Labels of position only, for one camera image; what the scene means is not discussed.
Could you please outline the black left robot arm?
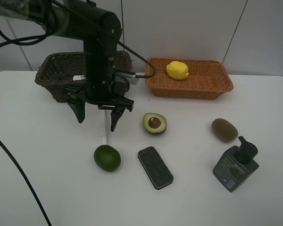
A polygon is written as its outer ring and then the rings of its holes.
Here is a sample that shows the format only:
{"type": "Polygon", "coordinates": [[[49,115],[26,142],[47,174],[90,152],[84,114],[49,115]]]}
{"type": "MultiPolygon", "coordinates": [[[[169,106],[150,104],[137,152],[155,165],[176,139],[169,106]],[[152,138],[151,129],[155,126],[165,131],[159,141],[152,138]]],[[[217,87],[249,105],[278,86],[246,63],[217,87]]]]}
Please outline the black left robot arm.
{"type": "Polygon", "coordinates": [[[125,97],[129,82],[123,70],[113,66],[120,44],[121,24],[115,13],[98,8],[93,1],[65,0],[0,0],[0,16],[18,18],[40,24],[45,34],[5,39],[9,44],[33,45],[49,36],[83,42],[84,76],[79,84],[61,83],[67,104],[78,122],[85,119],[85,104],[111,111],[111,131],[125,110],[133,109],[133,101],[125,97]]]}

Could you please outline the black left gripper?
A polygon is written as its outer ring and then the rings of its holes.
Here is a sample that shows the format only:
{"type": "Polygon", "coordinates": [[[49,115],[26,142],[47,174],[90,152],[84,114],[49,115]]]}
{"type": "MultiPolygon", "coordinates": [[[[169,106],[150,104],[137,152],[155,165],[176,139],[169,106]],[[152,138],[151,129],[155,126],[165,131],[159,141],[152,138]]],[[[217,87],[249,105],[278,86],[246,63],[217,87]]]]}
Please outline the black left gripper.
{"type": "Polygon", "coordinates": [[[100,109],[111,109],[110,131],[114,132],[118,120],[123,114],[124,108],[128,111],[133,110],[134,101],[125,97],[129,91],[130,84],[127,79],[117,77],[111,82],[103,81],[102,84],[86,83],[82,86],[66,85],[63,92],[69,95],[68,106],[73,110],[79,123],[85,119],[85,104],[97,105],[100,109]]]}

